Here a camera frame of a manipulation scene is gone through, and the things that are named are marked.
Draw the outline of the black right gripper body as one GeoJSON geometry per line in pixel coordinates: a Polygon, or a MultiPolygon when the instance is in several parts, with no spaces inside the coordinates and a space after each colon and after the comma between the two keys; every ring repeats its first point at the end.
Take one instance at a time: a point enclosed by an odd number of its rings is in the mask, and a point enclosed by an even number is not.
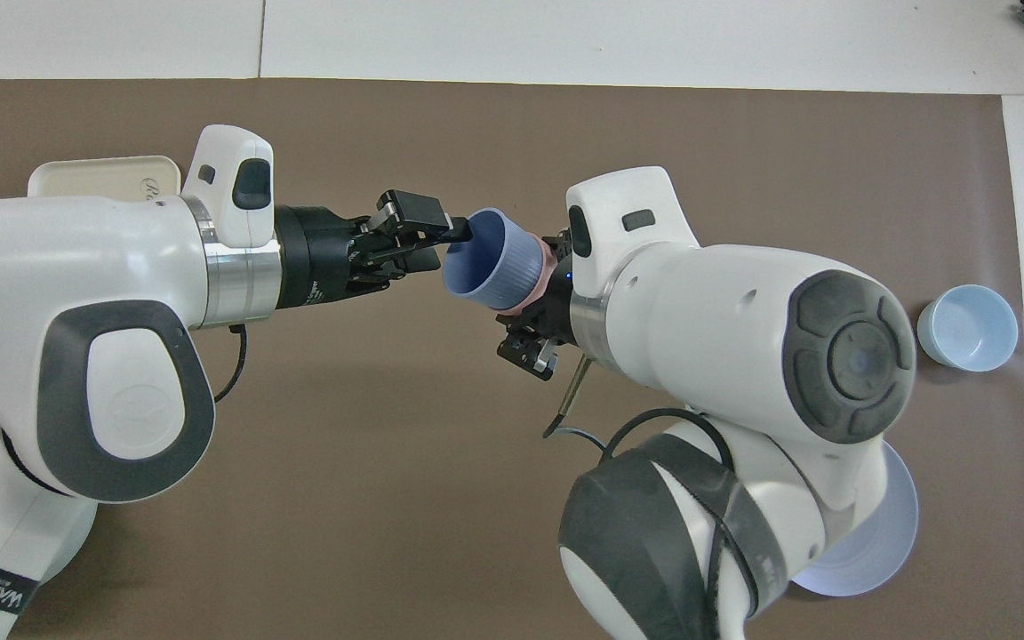
{"type": "Polygon", "coordinates": [[[561,345],[578,345],[572,328],[572,260],[557,264],[548,288],[537,302],[524,309],[524,322],[537,332],[561,339],[561,345]]]}

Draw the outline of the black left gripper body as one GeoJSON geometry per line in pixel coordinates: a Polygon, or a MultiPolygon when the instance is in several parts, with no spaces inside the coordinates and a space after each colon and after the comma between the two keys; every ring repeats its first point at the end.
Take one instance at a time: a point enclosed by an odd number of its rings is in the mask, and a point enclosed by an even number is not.
{"type": "Polygon", "coordinates": [[[280,205],[274,210],[282,281],[278,308],[307,307],[362,295],[352,280],[349,245],[359,231],[357,219],[344,219],[329,208],[280,205]]]}

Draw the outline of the blue plastic cup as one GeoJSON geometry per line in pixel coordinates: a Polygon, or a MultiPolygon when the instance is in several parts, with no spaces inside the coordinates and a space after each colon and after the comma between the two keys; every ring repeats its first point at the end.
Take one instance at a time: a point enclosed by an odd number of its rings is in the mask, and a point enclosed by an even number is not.
{"type": "Polygon", "coordinates": [[[497,208],[467,218],[472,238],[452,244],[444,256],[444,288],[504,315],[529,303],[545,270],[544,244],[497,208]]]}

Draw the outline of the cream rabbit print tray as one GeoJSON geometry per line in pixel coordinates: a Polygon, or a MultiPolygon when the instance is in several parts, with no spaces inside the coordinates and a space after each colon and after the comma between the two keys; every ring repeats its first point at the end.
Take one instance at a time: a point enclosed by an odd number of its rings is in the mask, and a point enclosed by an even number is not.
{"type": "Polygon", "coordinates": [[[69,159],[37,166],[28,197],[106,197],[142,202],[181,191],[181,172],[166,156],[69,159]]]}

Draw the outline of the brown table mat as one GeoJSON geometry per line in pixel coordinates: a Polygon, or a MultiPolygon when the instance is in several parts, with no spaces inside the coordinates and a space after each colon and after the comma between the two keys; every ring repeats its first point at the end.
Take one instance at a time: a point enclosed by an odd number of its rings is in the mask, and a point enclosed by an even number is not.
{"type": "MultiPolygon", "coordinates": [[[[163,155],[232,123],[274,150],[280,204],[370,213],[389,188],[536,234],[564,195],[659,165],[703,244],[816,252],[910,315],[984,284],[1021,309],[995,96],[249,78],[0,81],[0,197],[49,161],[163,155]]],[[[558,559],[573,479],[543,440],[580,357],[536,380],[486,308],[421,273],[249,329],[210,450],[160,497],[102,507],[12,640],[603,640],[558,559]]],[[[913,555],[858,598],[790,588],[750,640],[1024,640],[1024,348],[919,360],[887,433],[921,498],[913,555]]]]}

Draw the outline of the light blue bowl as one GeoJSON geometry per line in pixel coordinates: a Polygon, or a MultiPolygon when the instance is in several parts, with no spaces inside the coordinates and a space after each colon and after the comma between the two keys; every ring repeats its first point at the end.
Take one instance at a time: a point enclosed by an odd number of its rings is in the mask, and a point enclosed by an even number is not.
{"type": "Polygon", "coordinates": [[[988,372],[1012,359],[1019,319],[999,292],[979,284],[948,289],[916,321],[923,352],[965,372],[988,372]]]}

